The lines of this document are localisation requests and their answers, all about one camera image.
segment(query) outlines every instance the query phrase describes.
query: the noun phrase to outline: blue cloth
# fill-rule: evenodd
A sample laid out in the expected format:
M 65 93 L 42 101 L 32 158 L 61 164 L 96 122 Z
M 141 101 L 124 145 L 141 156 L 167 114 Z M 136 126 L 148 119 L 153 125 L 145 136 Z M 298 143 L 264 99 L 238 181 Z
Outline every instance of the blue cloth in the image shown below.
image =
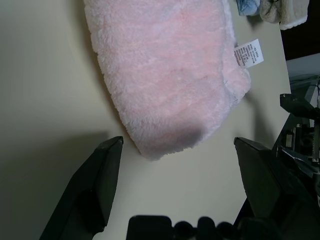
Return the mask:
M 240 16 L 255 16 L 259 14 L 260 0 L 236 0 Z

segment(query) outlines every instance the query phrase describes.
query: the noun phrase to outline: care label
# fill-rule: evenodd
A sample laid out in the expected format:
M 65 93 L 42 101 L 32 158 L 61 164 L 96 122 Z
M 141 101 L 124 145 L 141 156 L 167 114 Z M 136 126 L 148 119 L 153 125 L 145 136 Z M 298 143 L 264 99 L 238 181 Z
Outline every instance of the care label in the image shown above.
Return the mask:
M 234 56 L 238 65 L 247 69 L 264 61 L 259 40 L 245 43 L 234 49 Z

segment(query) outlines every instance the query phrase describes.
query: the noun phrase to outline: folded towel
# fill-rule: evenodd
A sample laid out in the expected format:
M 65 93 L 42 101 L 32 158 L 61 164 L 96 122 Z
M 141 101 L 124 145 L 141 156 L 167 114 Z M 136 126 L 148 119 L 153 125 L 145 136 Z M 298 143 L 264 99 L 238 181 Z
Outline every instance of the folded towel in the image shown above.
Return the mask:
M 240 16 L 255 16 L 259 14 L 260 0 L 236 0 Z
M 143 156 L 207 139 L 250 88 L 228 0 L 85 0 L 93 50 Z
M 260 16 L 263 20 L 286 30 L 303 24 L 308 18 L 309 0 L 261 0 Z

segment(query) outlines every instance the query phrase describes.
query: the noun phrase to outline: white table surface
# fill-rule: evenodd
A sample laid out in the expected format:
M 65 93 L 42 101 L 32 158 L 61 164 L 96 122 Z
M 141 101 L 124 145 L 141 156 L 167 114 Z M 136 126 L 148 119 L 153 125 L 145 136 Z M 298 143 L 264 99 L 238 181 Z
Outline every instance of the white table surface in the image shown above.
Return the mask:
M 108 226 L 95 240 L 124 240 L 134 215 L 201 216 L 233 223 L 245 198 L 234 137 L 271 147 L 288 114 L 289 80 L 278 25 L 251 25 L 230 0 L 238 43 L 259 39 L 251 101 L 194 149 L 149 162 L 119 120 L 91 48 L 82 0 L 0 3 L 0 239 L 38 239 L 68 181 L 101 141 L 124 136 Z

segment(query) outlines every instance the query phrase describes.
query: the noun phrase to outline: gray cloth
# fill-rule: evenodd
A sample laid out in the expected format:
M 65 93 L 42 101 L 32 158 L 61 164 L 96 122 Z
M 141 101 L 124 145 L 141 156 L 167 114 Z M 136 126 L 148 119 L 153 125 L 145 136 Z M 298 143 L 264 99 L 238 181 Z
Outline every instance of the gray cloth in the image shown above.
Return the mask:
M 269 23 L 280 23 L 286 30 L 303 24 L 308 17 L 309 0 L 261 0 L 260 16 Z

